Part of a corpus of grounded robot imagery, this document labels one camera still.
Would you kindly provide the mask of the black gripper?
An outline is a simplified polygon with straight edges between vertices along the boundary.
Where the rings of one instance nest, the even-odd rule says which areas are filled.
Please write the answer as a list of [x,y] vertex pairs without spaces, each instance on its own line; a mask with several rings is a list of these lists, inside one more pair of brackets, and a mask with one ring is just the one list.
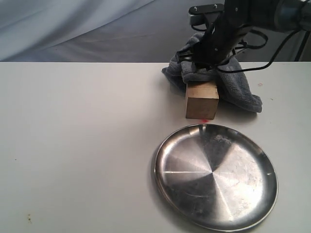
[[177,53],[178,61],[198,67],[221,65],[239,41],[252,29],[248,24],[248,0],[226,0],[224,11],[211,23],[199,42]]

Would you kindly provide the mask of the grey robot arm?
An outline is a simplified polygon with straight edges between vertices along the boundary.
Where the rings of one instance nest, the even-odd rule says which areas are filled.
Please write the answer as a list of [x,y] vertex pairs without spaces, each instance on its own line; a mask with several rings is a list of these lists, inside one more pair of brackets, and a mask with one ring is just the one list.
[[223,4],[189,9],[191,26],[205,24],[203,37],[177,53],[179,62],[198,67],[221,66],[235,50],[260,49],[243,41],[248,33],[261,35],[256,28],[274,32],[309,31],[311,2],[301,0],[226,0]]

